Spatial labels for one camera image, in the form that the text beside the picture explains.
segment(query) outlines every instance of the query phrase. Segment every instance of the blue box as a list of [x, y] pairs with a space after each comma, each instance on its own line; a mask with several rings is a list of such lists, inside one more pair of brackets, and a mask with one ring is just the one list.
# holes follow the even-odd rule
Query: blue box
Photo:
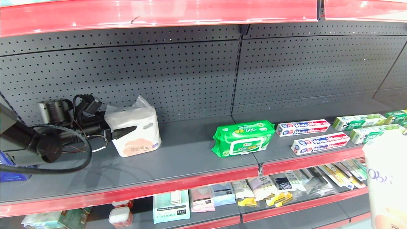
[[[8, 166], [16, 166], [5, 153], [0, 151], [0, 164]], [[35, 168], [35, 166], [23, 166], [27, 168]], [[0, 182], [9, 181], [26, 181], [31, 177], [31, 174], [19, 174], [12, 172], [0, 172]]]

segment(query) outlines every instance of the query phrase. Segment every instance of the pink package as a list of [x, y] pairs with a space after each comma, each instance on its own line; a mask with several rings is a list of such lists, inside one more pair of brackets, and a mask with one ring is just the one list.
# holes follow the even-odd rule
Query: pink package
[[191, 194], [191, 212], [214, 211], [215, 205], [212, 199], [210, 187], [200, 187], [190, 190]]

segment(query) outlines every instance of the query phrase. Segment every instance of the black cable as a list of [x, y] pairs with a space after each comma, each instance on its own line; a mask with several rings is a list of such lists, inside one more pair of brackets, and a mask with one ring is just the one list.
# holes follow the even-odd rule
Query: black cable
[[13, 172], [13, 173], [26, 173], [26, 174], [65, 174], [65, 173], [72, 173], [72, 172], [76, 172], [79, 171], [83, 168], [85, 168], [87, 165], [89, 165], [90, 160], [92, 159], [92, 147], [89, 144], [89, 141], [80, 133], [65, 128], [65, 127], [61, 127], [61, 126], [54, 126], [54, 125], [48, 125], [48, 124], [38, 124], [38, 125], [33, 125], [30, 126], [31, 128], [37, 128], [37, 127], [45, 127], [45, 128], [53, 128], [53, 129], [58, 129], [58, 130], [63, 130], [63, 131], [67, 131], [71, 134], [76, 135], [78, 138], [80, 138], [88, 147], [88, 157], [86, 158], [86, 161], [78, 166], [78, 167], [74, 167], [74, 168], [70, 168], [70, 169], [56, 169], [56, 170], [51, 170], [51, 169], [39, 169], [39, 168], [25, 168], [25, 167], [13, 167], [13, 166], [7, 166], [7, 165], [2, 165], [0, 164], [0, 170], [2, 172]]

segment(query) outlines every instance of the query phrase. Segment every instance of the light blue package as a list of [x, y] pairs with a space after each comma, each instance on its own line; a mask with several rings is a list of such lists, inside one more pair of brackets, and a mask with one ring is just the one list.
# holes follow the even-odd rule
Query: light blue package
[[210, 188], [215, 207], [236, 203], [236, 196], [230, 182], [211, 185]]
[[159, 222], [184, 220], [189, 219], [190, 217], [188, 190], [175, 191], [154, 196], [154, 224]]

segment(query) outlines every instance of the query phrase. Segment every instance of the red shelf edge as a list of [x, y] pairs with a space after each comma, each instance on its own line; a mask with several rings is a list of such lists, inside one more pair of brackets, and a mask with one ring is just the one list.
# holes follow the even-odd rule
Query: red shelf edge
[[278, 215], [287, 214], [287, 213], [294, 212], [294, 211], [317, 207], [320, 205], [330, 204], [330, 203], [338, 202], [341, 200], [346, 200], [346, 199], [349, 199], [352, 197], [360, 196], [360, 195], [363, 195], [366, 193], [368, 193], [367, 187], [351, 190], [348, 192], [339, 193], [339, 194], [332, 195], [332, 196], [318, 198], [315, 200], [309, 200], [309, 201], [305, 201], [302, 203], [296, 203], [296, 204], [287, 205], [287, 206], [283, 206], [283, 207], [277, 207], [277, 208], [270, 208], [270, 209], [266, 209], [266, 210], [262, 210], [262, 211], [255, 211], [255, 212], [243, 214], [243, 222], [261, 220], [261, 219], [272, 217], [272, 216], [278, 216]]
[[281, 172], [287, 172], [290, 170], [299, 170], [309, 168], [317, 165], [324, 165], [328, 163], [334, 163], [339, 161], [350, 160], [364, 156], [362, 147], [335, 151], [325, 154], [310, 155], [307, 157], [295, 158], [288, 161], [279, 161], [274, 163], [264, 163], [262, 165], [264, 175], [272, 175]]
[[335, 222], [335, 223], [332, 223], [332, 224], [329, 224], [329, 225], [318, 227], [317, 229], [335, 229], [335, 228], [338, 228], [338, 227], [345, 226], [348, 223], [349, 223], [349, 219], [346, 219], [346, 220]]
[[66, 0], [1, 7], [0, 17], [0, 37], [85, 29], [317, 22], [317, 1]]
[[386, 0], [324, 0], [326, 20], [407, 22], [407, 3]]
[[358, 222], [370, 218], [370, 212], [350, 218], [350, 222]]
[[208, 229], [208, 228], [221, 228], [221, 227], [227, 227], [227, 226], [232, 226], [235, 224], [240, 223], [240, 216], [232, 216], [220, 220], [213, 220], [213, 221], [208, 221], [204, 223], [199, 223], [195, 225], [190, 225], [190, 226], [185, 226], [185, 227], [179, 227], [179, 229]]
[[151, 183], [137, 187], [118, 189], [71, 197], [55, 197], [24, 203], [3, 203], [0, 205], [0, 217], [20, 216], [50, 211], [61, 211], [82, 207], [105, 205], [118, 201], [132, 200], [158, 193], [186, 190], [194, 187], [242, 180], [258, 175], [258, 167], [246, 167], [214, 174], [204, 174], [183, 179]]

